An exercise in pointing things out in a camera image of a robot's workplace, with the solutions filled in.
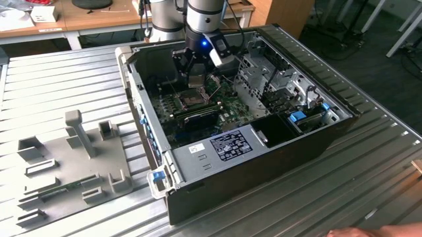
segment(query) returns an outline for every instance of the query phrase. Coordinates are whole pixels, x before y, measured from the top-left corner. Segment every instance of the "motherboard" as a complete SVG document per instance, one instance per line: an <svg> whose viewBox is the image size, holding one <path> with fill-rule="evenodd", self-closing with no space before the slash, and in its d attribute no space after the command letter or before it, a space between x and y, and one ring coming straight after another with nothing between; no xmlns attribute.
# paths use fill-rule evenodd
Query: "motherboard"
<svg viewBox="0 0 422 237"><path fill-rule="evenodd" d="M173 148L254 120L249 105L238 97L234 78L211 75L199 83L189 83L185 89L171 84L167 85L171 89L159 84L157 87L159 95L151 97L151 103Z"/></svg>

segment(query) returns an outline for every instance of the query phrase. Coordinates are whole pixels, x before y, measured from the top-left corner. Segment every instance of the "ridged metal surface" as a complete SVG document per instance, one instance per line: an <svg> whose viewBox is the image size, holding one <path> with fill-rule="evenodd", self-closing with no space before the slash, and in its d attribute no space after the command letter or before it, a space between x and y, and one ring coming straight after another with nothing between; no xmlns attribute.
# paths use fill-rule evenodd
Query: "ridged metal surface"
<svg viewBox="0 0 422 237"><path fill-rule="evenodd" d="M274 27L266 30L364 116L318 159L178 226L169 225L166 205L147 187L149 163L119 84L114 47L11 60L8 76L2 77L2 154L12 152L14 142L28 134L45 140L65 136L58 121L63 111L78 108L85 127L103 119L119 123L137 184L131 194L26 236L321 237L350 225L380 228L422 221L421 174L410 164L422 158L420 136L293 38ZM11 208L18 165L16 155L0 157L0 233L8 234L18 231Z"/></svg>

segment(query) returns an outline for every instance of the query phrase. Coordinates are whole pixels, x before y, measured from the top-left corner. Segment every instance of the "black cable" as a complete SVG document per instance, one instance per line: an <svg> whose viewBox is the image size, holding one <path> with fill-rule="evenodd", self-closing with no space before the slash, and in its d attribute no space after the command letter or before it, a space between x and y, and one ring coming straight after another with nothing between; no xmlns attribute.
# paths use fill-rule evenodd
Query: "black cable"
<svg viewBox="0 0 422 237"><path fill-rule="evenodd" d="M239 31L241 31L241 34L242 34L242 44L241 44L241 50L239 50L239 52L242 52L243 51L243 49L245 49L245 32L243 32L243 29L242 29L242 27L241 27L241 23L239 23L239 20L238 20L238 17L237 17L237 15L235 15L235 11L233 10L233 8L231 8L231 5L230 5L230 3L229 3L229 0L226 0L226 4L229 5L229 7L230 7L230 10L231 10L231 13L233 13L233 15L235 16L235 21L237 21L237 24L238 24L238 27L239 27Z"/></svg>
<svg viewBox="0 0 422 237"><path fill-rule="evenodd" d="M150 23L149 23L149 11L147 11L147 6L145 5L145 9L146 9L146 18L147 18L147 29L149 29L149 36L147 38L151 37L151 33L153 33L153 29L150 29Z"/></svg>
<svg viewBox="0 0 422 237"><path fill-rule="evenodd" d="M334 61L344 61L344 60L349 59L360 50L361 50L361 47L358 47L356 51L353 51L348 56L345 56L345 57L342 57L342 58L333 58L333 57L330 57L330 56L325 53L324 50L321 51L321 53L322 53L322 55L325 56L325 58L328 58L328 59L330 59L330 60L334 60Z"/></svg>
<svg viewBox="0 0 422 237"><path fill-rule="evenodd" d="M95 39L95 38L98 38L101 36L101 34L98 34L97 36L86 36L87 38L91 38L91 39Z"/></svg>
<svg viewBox="0 0 422 237"><path fill-rule="evenodd" d="M272 74L272 77L270 77L270 80L268 81L268 83L265 84L265 87L264 87L264 92L266 93L266 91L269 90L270 88L270 84L276 78L276 75L278 74L278 69L274 69L273 71L273 74Z"/></svg>
<svg viewBox="0 0 422 237"><path fill-rule="evenodd" d="M143 17L145 17L145 0L139 0L139 8L138 8L138 15L141 15L141 29L143 30Z"/></svg>
<svg viewBox="0 0 422 237"><path fill-rule="evenodd" d="M317 19L318 19L318 23L320 23L320 25L322 26L321 19L320 19L320 15L318 15L317 0L316 0L316 2L314 2L314 8L316 8L316 16L317 16Z"/></svg>

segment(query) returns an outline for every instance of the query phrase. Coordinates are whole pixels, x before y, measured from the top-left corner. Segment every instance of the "circuit board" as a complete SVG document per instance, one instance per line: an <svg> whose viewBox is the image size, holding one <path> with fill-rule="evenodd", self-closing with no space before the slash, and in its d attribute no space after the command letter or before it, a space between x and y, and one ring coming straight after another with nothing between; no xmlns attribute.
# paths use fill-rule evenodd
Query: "circuit board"
<svg viewBox="0 0 422 237"><path fill-rule="evenodd" d="M151 97L151 103L173 148L227 132L254 120L231 81L225 79L209 79L205 87ZM187 118L207 111L218 114L217 122L206 128L186 131L177 118Z"/></svg>

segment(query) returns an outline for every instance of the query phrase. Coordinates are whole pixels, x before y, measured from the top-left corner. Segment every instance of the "blue tab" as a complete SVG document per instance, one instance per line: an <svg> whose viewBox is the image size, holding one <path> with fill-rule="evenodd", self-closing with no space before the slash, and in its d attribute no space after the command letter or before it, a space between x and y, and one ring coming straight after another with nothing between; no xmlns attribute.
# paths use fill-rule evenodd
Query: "blue tab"
<svg viewBox="0 0 422 237"><path fill-rule="evenodd" d="M300 120L302 120L305 118L306 118L306 115L305 115L305 113L302 111L294 112L290 115L290 119L292 119L293 122L297 122L297 121L300 121Z"/></svg>
<svg viewBox="0 0 422 237"><path fill-rule="evenodd" d="M141 124L146 124L147 123L147 118L146 115L141 116Z"/></svg>
<svg viewBox="0 0 422 237"><path fill-rule="evenodd" d="M153 175L154 175L154 180L153 180L154 182L163 180L166 178L165 171L155 172L153 173Z"/></svg>
<svg viewBox="0 0 422 237"><path fill-rule="evenodd" d="M325 110L329 110L329 109L330 109L330 106L329 106L328 103L324 103L324 104L322 104L322 107L324 107Z"/></svg>

